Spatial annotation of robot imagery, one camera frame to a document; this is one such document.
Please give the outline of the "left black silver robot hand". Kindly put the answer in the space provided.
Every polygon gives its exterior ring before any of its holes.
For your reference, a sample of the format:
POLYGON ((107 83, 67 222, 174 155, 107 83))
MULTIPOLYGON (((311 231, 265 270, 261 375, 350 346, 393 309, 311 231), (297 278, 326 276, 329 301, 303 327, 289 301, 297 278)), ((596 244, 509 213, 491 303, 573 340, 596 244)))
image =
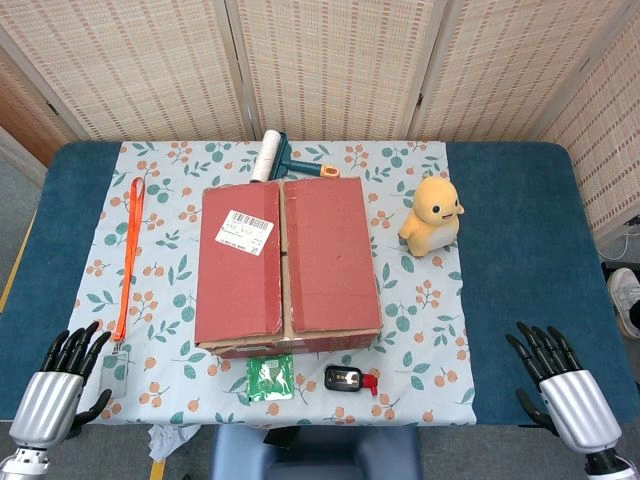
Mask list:
POLYGON ((107 388, 88 410, 78 406, 103 346, 111 337, 97 336, 99 323, 58 334, 43 363, 31 377, 9 430, 20 448, 46 450, 64 441, 71 432, 95 420, 107 406, 107 388))

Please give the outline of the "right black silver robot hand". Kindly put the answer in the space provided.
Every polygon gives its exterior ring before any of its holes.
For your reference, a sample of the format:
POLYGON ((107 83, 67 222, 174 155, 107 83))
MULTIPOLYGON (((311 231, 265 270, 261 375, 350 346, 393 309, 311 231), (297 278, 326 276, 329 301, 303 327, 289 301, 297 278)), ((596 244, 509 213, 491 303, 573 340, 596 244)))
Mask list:
POLYGON ((526 390, 516 390, 529 419, 574 452, 594 455, 614 449, 621 427, 594 376, 582 366, 566 337, 552 326, 541 329, 523 322, 516 326, 524 339, 512 334, 505 339, 544 403, 540 408, 526 390))

